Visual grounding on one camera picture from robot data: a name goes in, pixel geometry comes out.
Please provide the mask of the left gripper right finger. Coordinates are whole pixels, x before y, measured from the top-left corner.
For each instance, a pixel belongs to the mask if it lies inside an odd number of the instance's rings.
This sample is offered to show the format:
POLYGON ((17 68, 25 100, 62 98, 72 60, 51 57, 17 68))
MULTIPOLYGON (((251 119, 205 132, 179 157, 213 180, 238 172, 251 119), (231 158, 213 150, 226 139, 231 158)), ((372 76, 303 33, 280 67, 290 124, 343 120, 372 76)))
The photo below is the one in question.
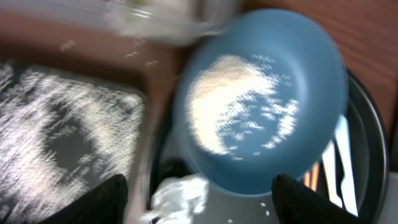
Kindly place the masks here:
POLYGON ((361 224, 364 222, 287 174, 278 174, 273 178, 272 202, 281 224, 361 224))

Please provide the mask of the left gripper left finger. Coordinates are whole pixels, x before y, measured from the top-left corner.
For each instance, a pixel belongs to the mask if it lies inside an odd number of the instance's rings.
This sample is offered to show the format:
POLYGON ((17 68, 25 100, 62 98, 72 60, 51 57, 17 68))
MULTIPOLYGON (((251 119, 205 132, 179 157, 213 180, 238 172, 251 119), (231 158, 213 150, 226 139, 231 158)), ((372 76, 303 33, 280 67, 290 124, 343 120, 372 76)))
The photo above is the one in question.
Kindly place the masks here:
POLYGON ((125 176, 116 174, 40 224, 120 224, 128 199, 125 176))

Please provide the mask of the wooden chopstick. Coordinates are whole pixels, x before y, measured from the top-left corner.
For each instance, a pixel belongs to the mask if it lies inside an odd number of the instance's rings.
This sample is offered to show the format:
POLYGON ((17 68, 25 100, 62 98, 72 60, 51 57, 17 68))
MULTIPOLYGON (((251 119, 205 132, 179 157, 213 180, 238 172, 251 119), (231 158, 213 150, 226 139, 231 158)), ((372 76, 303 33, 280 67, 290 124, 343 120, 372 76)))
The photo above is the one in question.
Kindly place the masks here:
POLYGON ((320 164, 315 163, 314 166, 308 172, 305 173, 303 178, 303 184, 306 187, 312 189, 314 192, 317 191, 319 171, 320 171, 320 164))

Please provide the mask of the silver white napkin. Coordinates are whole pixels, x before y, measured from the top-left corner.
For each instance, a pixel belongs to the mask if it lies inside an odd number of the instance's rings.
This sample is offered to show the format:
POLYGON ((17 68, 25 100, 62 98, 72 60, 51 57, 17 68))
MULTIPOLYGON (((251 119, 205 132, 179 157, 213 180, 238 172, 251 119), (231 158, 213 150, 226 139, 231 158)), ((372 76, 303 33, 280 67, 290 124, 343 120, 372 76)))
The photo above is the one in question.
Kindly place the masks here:
POLYGON ((198 175, 164 179, 151 197, 150 210, 140 221, 157 224, 191 224, 206 208, 209 181, 198 175))

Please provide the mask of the dark blue plate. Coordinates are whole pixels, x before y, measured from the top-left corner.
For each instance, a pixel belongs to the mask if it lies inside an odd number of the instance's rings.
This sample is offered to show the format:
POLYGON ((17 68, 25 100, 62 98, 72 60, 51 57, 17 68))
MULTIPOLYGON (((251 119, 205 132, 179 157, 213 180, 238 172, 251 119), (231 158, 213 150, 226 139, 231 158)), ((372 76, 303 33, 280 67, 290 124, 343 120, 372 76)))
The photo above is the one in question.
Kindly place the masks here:
POLYGON ((241 14, 185 67, 173 131, 189 169, 229 194, 260 197, 320 160, 348 106, 334 40, 285 9, 241 14))

